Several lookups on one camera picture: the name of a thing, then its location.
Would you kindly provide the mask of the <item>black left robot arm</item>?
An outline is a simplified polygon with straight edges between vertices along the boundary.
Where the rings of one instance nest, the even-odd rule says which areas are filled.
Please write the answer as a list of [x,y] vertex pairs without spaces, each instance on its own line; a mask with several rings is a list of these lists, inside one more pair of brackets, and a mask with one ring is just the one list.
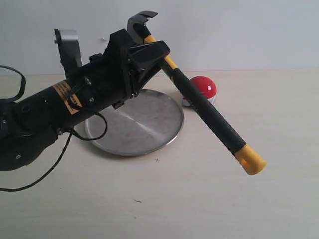
[[144,24],[156,16],[141,11],[127,28],[110,35],[101,54],[82,64],[74,30],[55,30],[65,80],[25,99],[25,82],[13,98],[0,101],[0,169],[12,171],[32,163],[59,134],[68,132],[103,109],[118,108],[138,95],[169,54],[163,42],[143,43]]

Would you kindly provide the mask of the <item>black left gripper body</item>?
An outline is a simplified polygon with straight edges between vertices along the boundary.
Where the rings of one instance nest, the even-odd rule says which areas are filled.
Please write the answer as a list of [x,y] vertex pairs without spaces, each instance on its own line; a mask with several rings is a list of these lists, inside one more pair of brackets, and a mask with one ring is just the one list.
[[110,35],[102,54],[102,109],[119,107],[135,96],[159,71],[141,72],[128,59],[130,47],[138,46],[123,28]]

